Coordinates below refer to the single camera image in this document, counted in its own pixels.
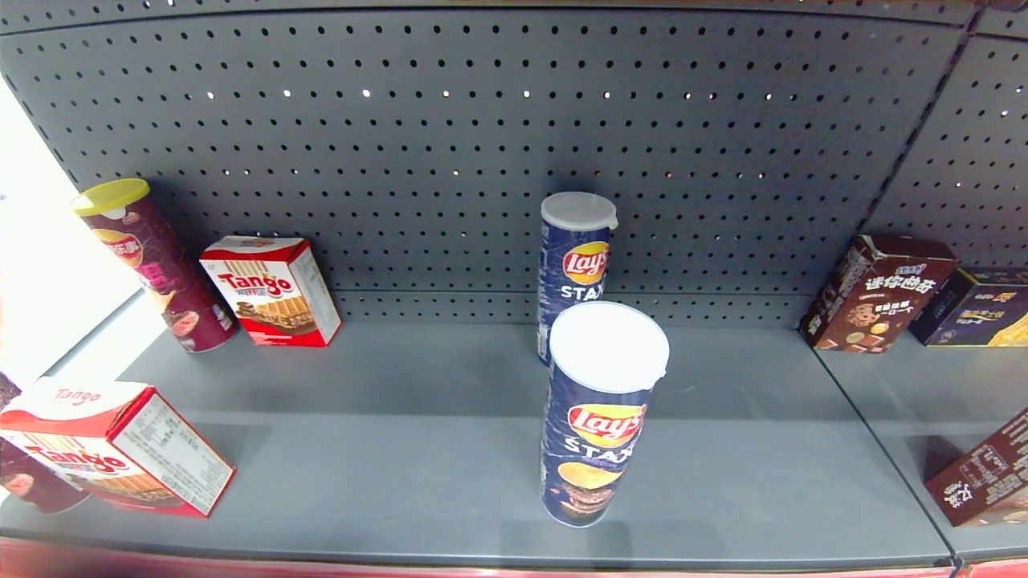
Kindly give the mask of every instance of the chocolate cookie box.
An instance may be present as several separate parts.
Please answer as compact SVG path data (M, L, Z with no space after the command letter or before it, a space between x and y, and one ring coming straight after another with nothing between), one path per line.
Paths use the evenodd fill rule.
M925 484L953 526L1028 522L1028 409Z
M956 264L944 243L859 234L800 321L800 332L816 349L882 353Z
M929 347L1028 347L1028 268L958 267L910 332Z

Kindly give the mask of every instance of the yellow lid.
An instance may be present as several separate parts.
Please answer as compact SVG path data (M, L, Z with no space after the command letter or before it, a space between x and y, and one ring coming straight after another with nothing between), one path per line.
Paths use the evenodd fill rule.
M135 203L150 192L143 179L118 179L83 190L71 202L79 217L91 217Z

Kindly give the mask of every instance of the maroon snack can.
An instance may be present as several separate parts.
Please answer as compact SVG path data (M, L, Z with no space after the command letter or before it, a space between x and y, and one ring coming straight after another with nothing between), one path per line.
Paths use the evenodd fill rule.
M0 410L21 393L0 372ZM88 492L66 481L35 458L3 439L0 439L0 485L44 514L67 510L89 497Z
M213 350L230 339L238 324L149 192L143 179L120 179L83 191L71 208L136 272L179 344L189 352Z

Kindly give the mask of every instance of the snack box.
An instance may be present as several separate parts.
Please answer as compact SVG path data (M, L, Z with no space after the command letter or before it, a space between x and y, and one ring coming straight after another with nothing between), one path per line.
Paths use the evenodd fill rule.
M953 526L1028 523L1028 409L925 484Z
M208 517L235 475L147 384L44 377L0 412L0 436L131 510Z
M883 353L957 264L944 243L859 234L800 320L816 349Z
M304 239L228 236L200 263L258 346L324 348L342 325Z
M958 267L910 332L929 347L1028 347L1028 268Z

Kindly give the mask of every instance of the lay's logo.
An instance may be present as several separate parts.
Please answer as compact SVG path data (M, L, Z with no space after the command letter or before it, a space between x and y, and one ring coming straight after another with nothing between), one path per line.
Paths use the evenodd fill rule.
M620 447L642 429L646 405L586 403L567 410L567 423L583 439L599 447Z
M603 279L611 247L602 241L579 245L564 255L564 275L579 285L592 285Z

